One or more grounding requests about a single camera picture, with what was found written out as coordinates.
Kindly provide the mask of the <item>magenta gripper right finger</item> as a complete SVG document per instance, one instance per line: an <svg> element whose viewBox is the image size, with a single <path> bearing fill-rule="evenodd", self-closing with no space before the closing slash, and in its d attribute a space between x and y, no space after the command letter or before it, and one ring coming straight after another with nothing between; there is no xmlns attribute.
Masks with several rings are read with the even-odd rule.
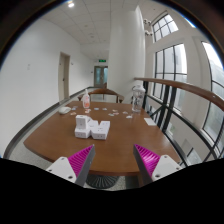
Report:
<svg viewBox="0 0 224 224"><path fill-rule="evenodd" d="M170 156L156 153L135 144L133 154L144 185L157 181L182 169Z"/></svg>

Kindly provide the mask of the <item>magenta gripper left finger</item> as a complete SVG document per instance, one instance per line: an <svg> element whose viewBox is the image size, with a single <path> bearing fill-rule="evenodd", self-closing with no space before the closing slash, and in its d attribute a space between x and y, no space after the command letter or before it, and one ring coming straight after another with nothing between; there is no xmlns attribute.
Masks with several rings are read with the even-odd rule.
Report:
<svg viewBox="0 0 224 224"><path fill-rule="evenodd" d="M88 146L70 157L59 157L47 171L83 187L95 156L95 146Z"/></svg>

